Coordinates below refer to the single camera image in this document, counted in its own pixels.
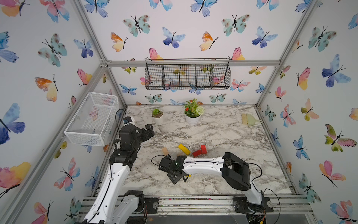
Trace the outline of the natural wood block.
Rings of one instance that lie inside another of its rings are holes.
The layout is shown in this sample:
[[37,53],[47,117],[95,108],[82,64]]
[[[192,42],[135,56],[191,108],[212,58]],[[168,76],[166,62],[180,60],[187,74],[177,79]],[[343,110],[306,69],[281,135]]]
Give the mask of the natural wood block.
[[163,147],[163,148],[162,148],[162,152],[163,152],[163,155],[164,155],[164,156],[169,155],[169,151],[168,151],[168,149],[167,149],[166,147]]

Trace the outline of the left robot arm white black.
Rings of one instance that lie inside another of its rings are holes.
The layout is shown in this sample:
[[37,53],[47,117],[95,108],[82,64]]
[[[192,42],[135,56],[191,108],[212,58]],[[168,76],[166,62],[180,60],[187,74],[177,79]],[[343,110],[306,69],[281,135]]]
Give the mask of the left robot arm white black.
[[133,124],[124,125],[119,132],[120,147],[110,156],[109,170],[100,192],[82,224],[125,224],[133,213],[145,209],[144,194],[129,190],[116,207],[119,192],[138,156],[141,144],[155,135],[151,124],[140,129]]

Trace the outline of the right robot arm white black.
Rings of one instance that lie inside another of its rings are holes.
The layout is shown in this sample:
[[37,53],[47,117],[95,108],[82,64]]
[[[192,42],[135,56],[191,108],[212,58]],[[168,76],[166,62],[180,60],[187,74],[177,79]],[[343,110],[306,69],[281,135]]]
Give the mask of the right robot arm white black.
[[255,215],[274,211],[270,198],[255,185],[249,163],[230,152],[226,152],[222,157],[210,159],[178,156],[174,160],[166,155],[161,159],[158,169],[166,172],[173,184],[179,180],[185,182],[194,174],[221,176],[231,188],[242,191],[245,195],[233,199],[236,213]]

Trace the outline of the small green potted plant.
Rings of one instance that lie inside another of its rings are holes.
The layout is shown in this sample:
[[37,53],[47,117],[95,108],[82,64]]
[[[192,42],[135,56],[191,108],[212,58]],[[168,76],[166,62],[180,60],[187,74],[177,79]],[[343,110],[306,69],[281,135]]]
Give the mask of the small green potted plant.
[[162,124],[163,123],[163,117],[164,117],[164,113],[163,111],[161,111],[160,109],[154,109],[152,111],[152,119],[156,124]]

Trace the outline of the yellow block upper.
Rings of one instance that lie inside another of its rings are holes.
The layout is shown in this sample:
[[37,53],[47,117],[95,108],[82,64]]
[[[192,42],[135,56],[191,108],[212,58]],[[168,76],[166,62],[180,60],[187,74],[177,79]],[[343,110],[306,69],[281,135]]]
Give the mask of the yellow block upper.
[[186,148],[184,145],[180,144],[178,145],[178,148],[183,152],[185,153],[186,155],[190,155],[190,150],[188,148]]

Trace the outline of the red block long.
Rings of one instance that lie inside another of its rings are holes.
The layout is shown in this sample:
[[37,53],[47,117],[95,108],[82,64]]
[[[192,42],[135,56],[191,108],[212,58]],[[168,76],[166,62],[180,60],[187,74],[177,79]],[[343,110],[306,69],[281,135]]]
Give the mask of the red block long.
[[198,157],[198,156],[202,155],[202,151],[199,149],[199,150],[193,152],[192,155],[193,155],[193,157]]

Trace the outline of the red block short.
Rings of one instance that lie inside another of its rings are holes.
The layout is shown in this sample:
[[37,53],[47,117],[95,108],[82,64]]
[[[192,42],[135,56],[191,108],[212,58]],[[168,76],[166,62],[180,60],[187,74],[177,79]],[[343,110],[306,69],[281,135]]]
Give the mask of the red block short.
[[206,148],[205,145],[201,145],[201,146],[200,146],[200,149],[201,149],[201,153],[202,153],[202,154],[204,154],[204,155],[207,154],[207,148]]

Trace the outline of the flowering potted plant white pot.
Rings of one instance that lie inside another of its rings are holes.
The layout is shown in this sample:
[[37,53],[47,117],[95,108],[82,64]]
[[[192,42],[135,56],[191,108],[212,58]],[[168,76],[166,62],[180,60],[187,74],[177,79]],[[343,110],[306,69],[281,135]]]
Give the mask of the flowering potted plant white pot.
[[185,120],[190,126],[195,126],[201,116],[204,114],[205,109],[197,99],[189,100],[184,105]]

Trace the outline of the white mesh wall basket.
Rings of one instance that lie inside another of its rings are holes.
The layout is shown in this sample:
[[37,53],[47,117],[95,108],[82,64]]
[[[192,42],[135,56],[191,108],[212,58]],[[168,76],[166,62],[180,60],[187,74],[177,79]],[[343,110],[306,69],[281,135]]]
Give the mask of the white mesh wall basket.
[[114,123],[118,97],[89,92],[64,134],[72,144],[105,146]]

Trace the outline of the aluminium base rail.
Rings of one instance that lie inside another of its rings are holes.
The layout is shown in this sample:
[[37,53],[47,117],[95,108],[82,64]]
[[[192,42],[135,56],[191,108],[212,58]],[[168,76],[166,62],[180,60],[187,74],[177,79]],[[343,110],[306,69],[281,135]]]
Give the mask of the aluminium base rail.
[[313,214],[307,198],[302,195],[265,196],[265,210],[254,212],[243,195],[219,196],[145,196],[145,205],[153,215],[306,215]]

